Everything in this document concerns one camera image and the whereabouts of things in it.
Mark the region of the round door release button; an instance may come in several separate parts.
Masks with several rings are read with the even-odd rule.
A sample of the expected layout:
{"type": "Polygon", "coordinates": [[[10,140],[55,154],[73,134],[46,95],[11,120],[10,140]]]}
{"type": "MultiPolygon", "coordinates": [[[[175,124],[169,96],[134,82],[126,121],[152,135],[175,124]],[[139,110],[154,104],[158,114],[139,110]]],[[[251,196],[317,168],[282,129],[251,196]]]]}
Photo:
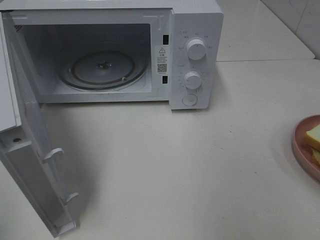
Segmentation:
{"type": "Polygon", "coordinates": [[[182,98],[182,103],[185,106],[194,106],[196,105],[198,98],[194,94],[187,94],[182,98]]]}

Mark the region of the white microwave door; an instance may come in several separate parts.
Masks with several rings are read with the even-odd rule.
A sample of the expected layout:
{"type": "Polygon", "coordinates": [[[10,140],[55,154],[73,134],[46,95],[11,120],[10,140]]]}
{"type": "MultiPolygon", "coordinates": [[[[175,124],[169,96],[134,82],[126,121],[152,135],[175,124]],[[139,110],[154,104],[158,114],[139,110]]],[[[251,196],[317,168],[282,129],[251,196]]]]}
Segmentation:
{"type": "Polygon", "coordinates": [[[76,227],[69,193],[57,161],[62,148],[53,148],[36,95],[36,73],[23,27],[9,11],[0,13],[0,46],[14,122],[0,129],[0,160],[53,237],[76,227]]]}

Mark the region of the pink round plate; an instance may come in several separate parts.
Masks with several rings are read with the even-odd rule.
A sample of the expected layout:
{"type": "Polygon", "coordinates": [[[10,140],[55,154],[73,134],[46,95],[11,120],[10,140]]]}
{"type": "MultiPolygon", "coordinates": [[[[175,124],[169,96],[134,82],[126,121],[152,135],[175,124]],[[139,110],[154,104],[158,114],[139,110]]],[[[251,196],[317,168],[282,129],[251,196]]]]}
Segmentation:
{"type": "Polygon", "coordinates": [[[312,146],[305,139],[305,133],[320,123],[320,115],[312,115],[297,123],[291,138],[292,152],[304,171],[313,179],[320,181],[320,165],[313,158],[312,146]]]}

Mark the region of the lower white timer knob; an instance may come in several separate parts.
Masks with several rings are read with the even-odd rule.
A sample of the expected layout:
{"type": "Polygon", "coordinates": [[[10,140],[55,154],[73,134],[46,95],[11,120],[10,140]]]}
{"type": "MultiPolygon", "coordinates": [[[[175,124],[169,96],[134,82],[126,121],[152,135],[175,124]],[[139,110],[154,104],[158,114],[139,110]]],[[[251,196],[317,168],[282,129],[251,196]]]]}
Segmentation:
{"type": "Polygon", "coordinates": [[[187,89],[195,90],[202,84],[202,77],[198,71],[189,71],[184,75],[183,83],[187,89]]]}

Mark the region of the white warning label sticker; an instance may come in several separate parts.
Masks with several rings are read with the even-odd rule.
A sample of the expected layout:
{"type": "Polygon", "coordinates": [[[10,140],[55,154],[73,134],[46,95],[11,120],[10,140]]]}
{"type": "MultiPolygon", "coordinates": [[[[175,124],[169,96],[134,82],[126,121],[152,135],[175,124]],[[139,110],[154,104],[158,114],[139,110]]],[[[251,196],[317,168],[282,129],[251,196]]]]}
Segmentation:
{"type": "Polygon", "coordinates": [[[170,50],[167,45],[155,47],[155,72],[159,75],[168,73],[170,50]]]}

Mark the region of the glass microwave turntable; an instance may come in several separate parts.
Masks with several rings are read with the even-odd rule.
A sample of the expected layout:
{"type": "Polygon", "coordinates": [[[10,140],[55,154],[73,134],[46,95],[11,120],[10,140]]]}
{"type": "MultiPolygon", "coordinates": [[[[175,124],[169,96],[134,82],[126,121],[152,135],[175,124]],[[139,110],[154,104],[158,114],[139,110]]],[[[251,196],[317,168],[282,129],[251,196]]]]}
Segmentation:
{"type": "Polygon", "coordinates": [[[63,63],[57,76],[76,89],[112,90],[141,78],[148,64],[148,55],[119,50],[93,51],[63,63]]]}

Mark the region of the upper white control knob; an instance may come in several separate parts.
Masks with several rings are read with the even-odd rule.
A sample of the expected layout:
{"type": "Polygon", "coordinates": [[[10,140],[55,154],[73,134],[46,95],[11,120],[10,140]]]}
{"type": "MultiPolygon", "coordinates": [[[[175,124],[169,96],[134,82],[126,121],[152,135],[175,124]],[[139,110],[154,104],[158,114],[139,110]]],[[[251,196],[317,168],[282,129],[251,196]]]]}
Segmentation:
{"type": "Polygon", "coordinates": [[[193,61],[201,60],[207,53],[207,44],[204,39],[194,37],[186,42],[186,54],[193,61]]]}

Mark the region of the white microwave oven body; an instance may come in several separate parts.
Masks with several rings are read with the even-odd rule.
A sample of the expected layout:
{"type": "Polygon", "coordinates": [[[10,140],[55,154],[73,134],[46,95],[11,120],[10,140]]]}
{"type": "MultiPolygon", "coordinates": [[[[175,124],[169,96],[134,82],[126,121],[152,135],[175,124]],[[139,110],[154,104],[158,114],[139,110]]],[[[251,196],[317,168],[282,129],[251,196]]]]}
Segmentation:
{"type": "Polygon", "coordinates": [[[224,16],[214,0],[3,0],[23,27],[23,37],[36,73],[40,104],[168,102],[173,110],[209,106],[224,16]],[[186,43],[204,39],[207,50],[200,60],[189,59],[186,43]],[[169,48],[168,73],[156,73],[155,47],[169,48]],[[73,57],[115,50],[148,56],[144,75],[133,83],[108,90],[82,90],[57,75],[73,57]],[[184,85],[184,75],[200,73],[197,89],[184,85]],[[186,106],[187,94],[197,96],[186,106]]]}

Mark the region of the top bread slice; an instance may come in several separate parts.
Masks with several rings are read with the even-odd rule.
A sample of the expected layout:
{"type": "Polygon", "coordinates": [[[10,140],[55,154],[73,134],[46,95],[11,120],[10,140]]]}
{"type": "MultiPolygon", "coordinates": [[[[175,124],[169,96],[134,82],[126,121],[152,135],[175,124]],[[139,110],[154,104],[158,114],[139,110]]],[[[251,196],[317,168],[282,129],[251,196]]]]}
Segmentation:
{"type": "Polygon", "coordinates": [[[304,135],[305,141],[314,149],[320,150],[320,125],[318,124],[304,135]]]}

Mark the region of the bread slice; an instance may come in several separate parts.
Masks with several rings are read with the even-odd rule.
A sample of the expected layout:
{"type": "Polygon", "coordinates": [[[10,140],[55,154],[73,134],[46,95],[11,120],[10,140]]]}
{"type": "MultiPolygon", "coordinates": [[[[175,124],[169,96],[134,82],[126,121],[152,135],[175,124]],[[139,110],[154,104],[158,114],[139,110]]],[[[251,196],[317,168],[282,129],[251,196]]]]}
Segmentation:
{"type": "Polygon", "coordinates": [[[314,148],[312,148],[311,161],[316,166],[318,166],[318,167],[320,166],[320,152],[314,148]]]}
{"type": "Polygon", "coordinates": [[[304,135],[305,141],[314,149],[320,150],[320,125],[318,124],[304,135]]]}

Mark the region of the bottom bread slice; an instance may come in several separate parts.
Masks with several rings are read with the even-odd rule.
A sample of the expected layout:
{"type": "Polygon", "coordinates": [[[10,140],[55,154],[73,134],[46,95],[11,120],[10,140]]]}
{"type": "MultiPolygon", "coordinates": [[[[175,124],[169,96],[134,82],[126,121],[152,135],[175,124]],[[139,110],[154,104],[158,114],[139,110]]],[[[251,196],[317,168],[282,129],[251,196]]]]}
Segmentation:
{"type": "Polygon", "coordinates": [[[316,166],[318,166],[318,167],[320,166],[320,152],[314,148],[312,148],[311,161],[316,166]]]}

